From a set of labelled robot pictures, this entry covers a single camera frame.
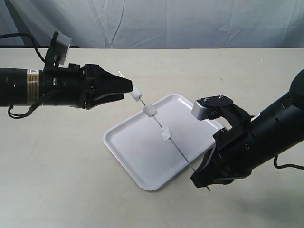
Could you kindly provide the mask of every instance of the table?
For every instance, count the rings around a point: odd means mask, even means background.
[[[288,91],[303,56],[304,49],[71,49],[66,63],[120,70],[148,103],[170,93],[192,101],[223,94],[257,114]],[[42,69],[43,63],[32,49],[0,49],[0,67]],[[1,227],[304,225],[304,173],[276,170],[273,161],[211,192],[195,188],[191,169],[159,191],[140,189],[103,143],[109,128],[140,108],[129,95],[90,111],[40,107],[22,120],[0,108]],[[303,164],[303,150],[298,144],[278,162]]]

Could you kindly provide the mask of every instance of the black cable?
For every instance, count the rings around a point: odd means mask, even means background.
[[[275,167],[276,167],[277,169],[295,168],[295,169],[304,170],[304,166],[301,166],[301,165],[294,165],[294,164],[278,165],[278,164],[277,164],[277,158],[278,158],[278,156],[276,156],[276,157],[275,157],[275,160],[274,160],[274,164],[275,164]]]
[[[40,105],[42,105],[43,102],[45,102],[46,100],[50,99],[54,94],[57,94],[59,92],[60,91],[55,90],[55,91],[50,91],[50,92],[46,93],[45,95],[43,95],[42,97],[40,97],[34,104],[32,104],[29,107],[29,110],[26,113],[24,113],[24,114],[11,113],[10,111],[14,107],[14,105],[11,104],[9,106],[9,110],[8,110],[9,117],[11,117],[13,119],[22,119],[22,118],[28,117],[29,115],[31,115],[33,113],[33,111],[35,111]]]
[[[10,37],[28,37],[31,40],[31,42],[33,43],[33,48],[35,49],[37,55],[42,60],[42,62],[45,63],[45,59],[40,54],[40,52],[39,52],[39,50],[37,48],[37,45],[35,43],[35,40],[34,40],[34,38],[30,34],[26,34],[26,33],[11,33],[11,34],[6,34],[6,35],[0,35],[0,39],[10,38]]]

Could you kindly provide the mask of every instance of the yellow label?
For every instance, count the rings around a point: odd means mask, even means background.
[[[28,70],[28,105],[39,99],[39,71]]]

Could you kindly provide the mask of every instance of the white tray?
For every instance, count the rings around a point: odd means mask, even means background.
[[[179,94],[170,94],[154,106],[156,118],[170,128],[172,139],[190,162],[212,146],[213,134],[223,128],[214,120],[197,120],[191,114],[193,103]],[[170,141],[162,140],[159,125],[143,111],[108,130],[104,143],[147,191],[160,188],[188,165]]]

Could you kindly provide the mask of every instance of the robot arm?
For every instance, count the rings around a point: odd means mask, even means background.
[[[64,64],[71,39],[55,32],[43,70],[0,68],[0,106],[9,106],[9,116],[29,116],[40,105],[68,105],[91,109],[122,100],[132,91],[132,82],[110,74],[99,65]],[[30,105],[25,114],[13,114],[14,105]]]
[[[304,139],[304,70],[288,93],[253,118],[225,96],[197,100],[192,114],[198,120],[224,117],[232,126],[213,135],[216,146],[191,176],[197,188],[230,184]]]

